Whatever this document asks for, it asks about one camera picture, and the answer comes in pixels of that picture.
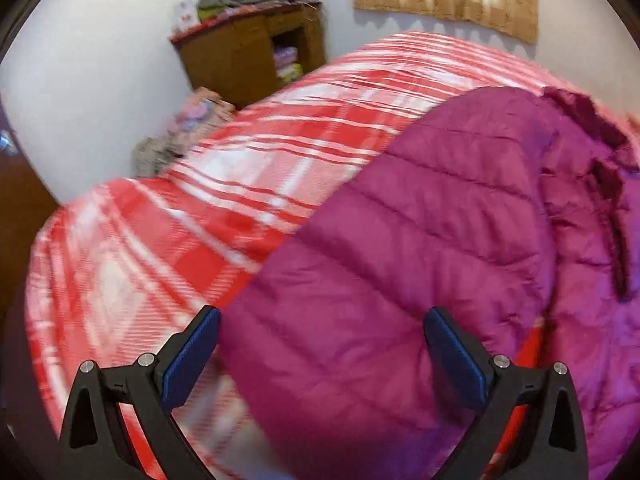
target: red and white blanket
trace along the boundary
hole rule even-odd
[[[247,108],[162,177],[103,184],[55,213],[35,241],[26,292],[33,365],[55,430],[83,360],[129,364],[203,304],[224,309],[404,126],[479,86],[575,90],[510,54],[406,32]],[[132,409],[124,415],[142,463],[161,478]],[[217,478],[290,478],[215,359],[174,416]]]

